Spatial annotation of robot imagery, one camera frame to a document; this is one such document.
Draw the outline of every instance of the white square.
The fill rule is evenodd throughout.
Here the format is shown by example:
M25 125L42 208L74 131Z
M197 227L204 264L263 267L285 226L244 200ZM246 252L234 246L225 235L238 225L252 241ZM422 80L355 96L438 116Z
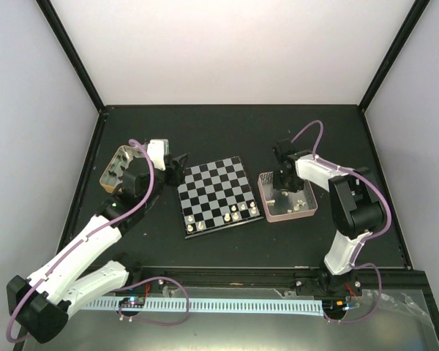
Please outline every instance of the white square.
M225 207L221 207L220 210L221 210L221 214L222 214L223 216L224 216L225 214L230 214L229 207L227 207L227 206L225 206Z
M234 195L240 195L242 194L241 188L233 188L233 194Z
M213 220L214 220L214 225L216 226L220 226L225 223L225 220L222 217L214 217Z
M200 201L200 204L207 203L208 202L208 196L201 195L201 196L198 197L198 201Z
M239 178L238 179L239 185L246 185L247 182L247 178Z
M203 183L203 181L195 181L195 188L199 189L199 188L203 188L205 186L205 184Z
M205 191L207 194L213 194L214 193L214 187L212 185L205 186Z
M188 207L190 207L190 199L182 200L182 201L181 201L181 207L182 207L182 208L188 208Z
M225 192L222 191L222 190L219 190L219 191L217 192L217 199L219 200L219 199L225 199L225 198L226 198L226 194L225 194Z
M254 200L254 195L252 195L251 192L246 192L246 193L244 194L244 199L245 199L246 201Z
M190 170L192 171L192 174L200 173L200 166L193 166Z
M237 208L240 211L244 211L244 210L247 210L249 208L249 206L247 205L247 203L238 203L237 204Z
M186 175L185 176L185 183L192 183L193 182L193 175Z
M197 197L198 193L196 189L192 189L188 191L189 197L192 199L193 197Z
M186 192L187 191L187 185L186 184L181 184L179 185L179 187L177 188L178 192Z
M239 216L238 219L234 219L234 215L235 215L235 214L238 214L238 216ZM240 221L240 220L242 219L241 213L240 213L240 212L234 212L233 214L231 214L231 219L232 219L234 222Z
M215 177L211 177L211 182L213 184L219 184L221 183L220 177L218 175L216 175Z
M213 201L210 202L210 208L212 210L214 210L215 208L220 208L220 204L218 203L218 201L213 200Z
M192 212L193 214L201 214L202 213L201 206L200 205L192 206Z
M249 208L249 213L250 213L250 216L251 216L251 217L260 216L260 214L258 213L258 211L255 211L255 213L253 214L251 208Z
M212 219L212 218L213 218L213 213L211 211L203 212L203 219L207 220L207 219Z

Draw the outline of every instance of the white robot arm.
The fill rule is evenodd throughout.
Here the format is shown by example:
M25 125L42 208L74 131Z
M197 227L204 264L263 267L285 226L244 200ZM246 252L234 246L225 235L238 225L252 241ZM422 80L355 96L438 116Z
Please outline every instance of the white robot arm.
M377 195L339 166L334 169L319 162L319 156L310 151L297 152L289 140L279 141L274 153L280 163L274 172L275 189L297 192L304 188L304 181L310 181L329 192L337 232L323 263L329 280L350 272L364 239L384 223L386 214ZM367 168L352 171L374 183Z
M126 257L122 256L118 259L120 262L111 260L99 270L79 277L101 253L143 218L164 185L178 186L184 182L187 155L171 159L167 140L151 140L146 149L153 172L148 172L145 159L133 157L123 172L122 182L85 228L27 279L15 276L8 283L10 314L38 342L50 341L79 309L127 283L133 272L127 268ZM149 173L153 173L153 181L148 186ZM144 205L140 203L142 197L146 197Z

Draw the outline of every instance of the purple cable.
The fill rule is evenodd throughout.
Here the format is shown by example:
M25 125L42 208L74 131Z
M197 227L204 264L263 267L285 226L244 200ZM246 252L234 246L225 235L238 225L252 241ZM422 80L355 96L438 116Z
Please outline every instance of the purple cable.
M380 296L382 295L382 277L380 276L380 271L378 270L378 268L375 266L374 263L365 263L363 265L359 265L357 267L354 267L353 269L358 270L358 269L363 269L363 268L367 268L367 267L374 268L375 273L378 276L378 299L376 300L374 308L371 310L371 312L369 312L368 314L366 314L363 317L356 318L355 320L333 320L332 318L327 316L327 314L324 312L323 317L326 320L328 320L329 322L335 322L335 323L339 323L339 324L353 324L353 323L362 322L363 320L370 318L377 311L377 309L379 307L379 303L380 303Z
M293 139L291 139L291 142L294 143L294 141L298 137L300 137L305 131L307 131L314 124L318 124L320 126L320 131L319 131L319 135L317 136L317 139L315 140L314 148L312 149L312 155L313 156L315 156L315 153L317 152L317 147L319 146L319 143L320 143L320 139L322 139L322 135L323 135L323 123L322 123L322 121L319 121L318 119L316 119L315 121L312 121L312 122L308 123L303 129L301 129L299 131L298 134L296 134L294 136Z
M143 199L134 207L132 208L130 211L127 211L125 214L122 214L121 216L113 219L112 221L109 221L108 223L104 223L103 225L101 225L100 227L96 228L95 230L92 230L86 237L89 238L92 235L94 235L95 233L99 232L100 230L114 224L117 222L120 222L122 219L127 218L128 216L130 216L131 214L133 214L134 212L138 211L141 206L143 206L146 201L148 201L151 192L153 191L153 186L154 186L154 168L153 168L153 163L151 162L148 153L146 152L145 148L135 139L130 139L129 140L129 144L133 147L139 148L140 151L143 153L143 155L146 158L146 161L148 162L148 167L149 167L149 186L148 186L148 190L146 191L145 196L143 197ZM83 243L83 240L80 240L79 242L77 242L74 246L72 246L70 249L68 249L67 252L65 252L50 268L49 270L45 273L46 276L49 276L50 274L52 274L52 272L57 268L57 266L69 255L71 254L77 247L79 247L81 244ZM10 321L8 322L7 325L7 332L6 332L6 336L7 336L7 340L8 342L11 342L13 344L16 344L18 342L22 342L25 341L27 339L29 339L31 337L31 334L27 334L25 336L23 336L22 338L19 339L15 339L12 337L12 327L13 327L13 323L16 320L16 317L18 316L18 314L20 313L20 310L23 308L23 305L27 302L27 300L29 299L29 297L32 295L32 293L34 291L36 291L36 289L44 282L44 279L40 279L24 296L23 298L20 300L20 302L18 303L18 305L16 306L16 309L13 311L12 316L10 318Z
M160 326L162 326L162 327L172 327L172 326L174 326L174 325L179 325L179 324L185 322L185 320L189 317L190 300L189 300L189 296L188 296L188 294L187 294L187 291L185 291L185 288L184 288L184 287L183 287L178 281L176 281L176 280L174 280L174 279L172 279L172 278L168 278L168 277L166 277L166 276L155 276L155 277L153 277L153 278L145 279L145 280L142 280L141 282L138 282L138 283L136 283L136 284L130 285L129 287L121 287L120 289L115 289L115 290L112 290L112 291L125 291L125 290L130 290L130 289L133 289L133 288L135 288L135 287L139 287L140 285L143 285L143 284L146 284L146 283L152 282L152 281L154 281L154 280L160 280L160 279L175 284L175 285L176 285L176 286L182 291L182 293L184 294L184 296L185 296L185 300L186 300L186 309L185 309L185 314L184 314L184 316L183 316L180 320L177 320L177 321L175 321L175 322L158 322L158 321L156 321L156 320L147 320L147 319L145 319L145 318L135 318L135 317L131 317L131 318L132 318L132 320L136 320L136 321L138 321L138 322L145 322L145 323L150 323L150 324L160 325ZM124 306L122 305L122 306L120 306L120 308L119 308L119 316L120 316L121 318L124 318L124 319L130 319L130 317L124 316L124 315L122 314L122 308L123 308L123 307L124 307Z

